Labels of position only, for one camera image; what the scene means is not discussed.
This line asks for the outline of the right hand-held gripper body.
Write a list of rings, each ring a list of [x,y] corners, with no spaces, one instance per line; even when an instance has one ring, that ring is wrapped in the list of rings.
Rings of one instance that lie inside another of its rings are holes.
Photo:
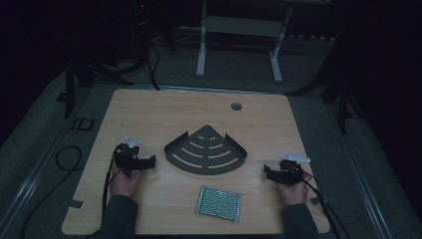
[[[295,151],[281,154],[280,170],[276,171],[267,167],[267,178],[286,186],[292,186],[304,179],[305,173],[302,169],[301,162],[309,163],[310,161],[311,159],[309,157]]]

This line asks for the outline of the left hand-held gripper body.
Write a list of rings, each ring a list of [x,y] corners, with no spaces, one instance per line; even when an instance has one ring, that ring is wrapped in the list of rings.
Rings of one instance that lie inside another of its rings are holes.
[[[125,137],[113,151],[112,161],[119,172],[131,177],[134,170],[147,170],[151,168],[151,158],[139,158],[138,153],[142,141],[131,137]]]

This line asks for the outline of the person's right hand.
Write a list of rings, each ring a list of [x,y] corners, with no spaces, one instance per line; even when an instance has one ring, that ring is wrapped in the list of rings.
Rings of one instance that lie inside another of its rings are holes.
[[[276,182],[275,185],[279,192],[281,193],[282,202],[286,207],[292,206],[295,204],[305,204],[308,198],[308,186],[307,182],[311,180],[311,177],[305,173],[304,180],[292,185],[286,186]]]

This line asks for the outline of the person's left hand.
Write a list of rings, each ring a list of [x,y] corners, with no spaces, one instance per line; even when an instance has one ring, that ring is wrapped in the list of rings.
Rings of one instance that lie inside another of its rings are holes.
[[[112,180],[109,183],[110,196],[121,195],[136,201],[143,176],[144,172],[138,170],[132,174],[132,177],[128,177],[114,163],[112,165]]]

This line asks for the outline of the dark corner shelf tray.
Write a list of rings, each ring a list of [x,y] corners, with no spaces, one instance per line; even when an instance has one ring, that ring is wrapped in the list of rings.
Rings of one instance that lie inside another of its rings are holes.
[[[222,136],[206,124],[188,131],[165,148],[166,159],[177,168],[199,175],[219,175],[241,167],[248,152],[229,134]]]

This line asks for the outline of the green scouring pad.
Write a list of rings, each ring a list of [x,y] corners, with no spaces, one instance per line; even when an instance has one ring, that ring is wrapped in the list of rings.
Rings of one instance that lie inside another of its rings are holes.
[[[239,222],[242,195],[203,185],[200,190],[196,213]]]

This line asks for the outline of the white metal table frame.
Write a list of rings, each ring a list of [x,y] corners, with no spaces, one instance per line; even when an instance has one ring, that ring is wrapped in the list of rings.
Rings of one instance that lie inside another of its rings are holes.
[[[203,77],[205,74],[207,41],[206,37],[222,35],[234,37],[239,40],[236,48],[253,49],[253,40],[272,40],[274,47],[269,51],[269,62],[271,65],[275,83],[283,81],[279,54],[286,38],[288,25],[293,14],[293,7],[287,7],[282,11],[280,20],[253,19],[245,17],[218,16],[208,10],[210,0],[202,0],[201,5],[201,26],[200,26],[200,47],[197,59],[196,76]]]

